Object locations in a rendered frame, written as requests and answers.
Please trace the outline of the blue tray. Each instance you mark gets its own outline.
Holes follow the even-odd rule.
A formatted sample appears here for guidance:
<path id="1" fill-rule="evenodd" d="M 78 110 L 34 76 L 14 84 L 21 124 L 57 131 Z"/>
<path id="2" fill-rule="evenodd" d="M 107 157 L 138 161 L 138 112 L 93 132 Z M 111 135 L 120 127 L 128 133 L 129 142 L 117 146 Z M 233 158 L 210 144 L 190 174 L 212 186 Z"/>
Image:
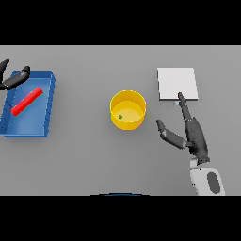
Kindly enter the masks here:
<path id="1" fill-rule="evenodd" d="M 0 114 L 0 136 L 47 137 L 55 83 L 52 71 L 31 71 L 26 82 L 8 90 Z M 42 94 L 14 116 L 11 109 L 35 88 L 40 88 Z"/>

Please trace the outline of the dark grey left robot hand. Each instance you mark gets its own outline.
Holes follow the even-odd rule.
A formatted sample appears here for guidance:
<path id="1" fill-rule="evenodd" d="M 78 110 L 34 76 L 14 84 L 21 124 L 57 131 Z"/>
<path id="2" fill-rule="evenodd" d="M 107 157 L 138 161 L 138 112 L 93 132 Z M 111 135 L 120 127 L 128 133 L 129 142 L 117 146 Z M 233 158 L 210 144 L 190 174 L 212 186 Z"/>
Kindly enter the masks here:
<path id="1" fill-rule="evenodd" d="M 0 62 L 0 90 L 12 90 L 24 83 L 30 76 L 30 67 L 25 66 L 20 72 L 4 80 L 4 71 L 8 64 L 8 58 Z"/>

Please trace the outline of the yellow bowl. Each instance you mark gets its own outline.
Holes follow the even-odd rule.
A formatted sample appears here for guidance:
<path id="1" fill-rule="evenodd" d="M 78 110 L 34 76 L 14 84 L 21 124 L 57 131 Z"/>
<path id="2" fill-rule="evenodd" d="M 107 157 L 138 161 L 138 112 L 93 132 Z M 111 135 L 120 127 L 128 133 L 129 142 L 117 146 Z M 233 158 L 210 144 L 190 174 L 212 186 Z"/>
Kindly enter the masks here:
<path id="1" fill-rule="evenodd" d="M 147 104 L 144 97 L 134 90 L 121 90 L 110 103 L 109 112 L 113 124 L 123 131 L 136 130 L 144 121 Z"/>

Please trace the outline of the pale square measuring scale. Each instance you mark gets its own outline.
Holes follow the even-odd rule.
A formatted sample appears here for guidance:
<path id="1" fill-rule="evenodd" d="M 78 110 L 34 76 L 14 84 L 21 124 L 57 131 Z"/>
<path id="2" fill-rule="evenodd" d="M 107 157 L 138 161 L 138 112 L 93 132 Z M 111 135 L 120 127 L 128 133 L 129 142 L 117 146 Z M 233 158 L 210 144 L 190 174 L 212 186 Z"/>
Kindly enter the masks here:
<path id="1" fill-rule="evenodd" d="M 179 92 L 186 100 L 199 99 L 193 68 L 158 68 L 157 81 L 160 101 L 178 101 Z"/>

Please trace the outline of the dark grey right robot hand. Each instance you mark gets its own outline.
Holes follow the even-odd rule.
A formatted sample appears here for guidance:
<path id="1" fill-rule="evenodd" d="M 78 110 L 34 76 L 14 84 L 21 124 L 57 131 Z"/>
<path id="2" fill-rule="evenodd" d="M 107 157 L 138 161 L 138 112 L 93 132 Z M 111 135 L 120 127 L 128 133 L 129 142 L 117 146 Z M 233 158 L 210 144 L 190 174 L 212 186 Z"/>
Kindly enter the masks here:
<path id="1" fill-rule="evenodd" d="M 210 161 L 210 157 L 208 156 L 207 143 L 201 126 L 198 120 L 191 116 L 186 99 L 182 92 L 178 93 L 178 99 L 185 121 L 186 139 L 183 139 L 179 135 L 171 132 L 166 128 L 165 124 L 161 120 L 157 120 L 156 124 L 158 131 L 160 132 L 160 137 L 170 145 L 180 150 L 188 148 L 189 153 L 197 158 L 198 165 L 208 163 Z"/>

